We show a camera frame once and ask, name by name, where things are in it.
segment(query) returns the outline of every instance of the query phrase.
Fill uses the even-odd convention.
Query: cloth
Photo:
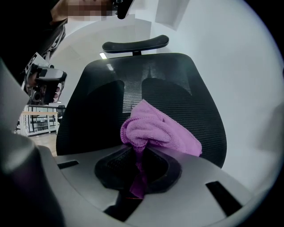
[[[138,198],[144,197],[147,187],[142,156],[148,143],[194,156],[202,153],[201,143],[193,134],[145,100],[132,109],[130,118],[121,126],[120,137],[124,144],[131,144],[136,152],[136,166],[140,174],[136,176],[130,192]]]

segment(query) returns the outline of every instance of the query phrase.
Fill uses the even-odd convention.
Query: person
[[[111,0],[7,0],[1,3],[2,12],[0,55],[22,85],[24,69],[37,52],[42,57],[56,50],[54,43],[65,36],[68,17],[105,16],[112,9]]]

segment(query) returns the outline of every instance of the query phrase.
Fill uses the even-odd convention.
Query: rectangular slot
[[[115,205],[108,207],[104,213],[125,222],[142,201],[142,199],[137,198],[131,192],[120,192]]]
[[[227,216],[242,208],[242,205],[218,181],[208,183],[206,187]]]
[[[64,168],[69,168],[72,167],[74,165],[78,165],[79,162],[77,162],[76,160],[72,160],[72,161],[68,161],[68,162],[63,162],[63,163],[59,163],[57,164],[59,169],[64,169]]]

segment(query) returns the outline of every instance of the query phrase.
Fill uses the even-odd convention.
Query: white wall
[[[158,52],[190,56],[217,105],[228,145],[223,170],[259,191],[283,151],[284,64],[267,28],[243,1],[190,0],[176,32],[153,23],[151,37],[161,34],[170,43]]]
[[[135,13],[135,18],[137,19],[153,22],[156,18],[158,3],[159,0],[143,0],[142,7],[137,9],[131,7],[130,12]]]
[[[155,22],[177,29],[183,18],[189,0],[159,0]]]
[[[73,18],[68,18],[68,23],[65,25],[66,37],[76,32],[80,28],[83,28],[96,21],[101,21],[101,20],[99,18],[96,18],[95,20],[80,21],[80,20],[75,20]]]

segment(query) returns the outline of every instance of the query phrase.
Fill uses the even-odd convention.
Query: pink towel
[[[124,144],[131,144],[136,152],[136,165],[140,174],[136,176],[130,192],[144,198],[147,179],[142,168],[143,150],[147,143],[200,156],[201,143],[187,129],[169,116],[151,106],[145,100],[131,111],[131,116],[120,129]]]

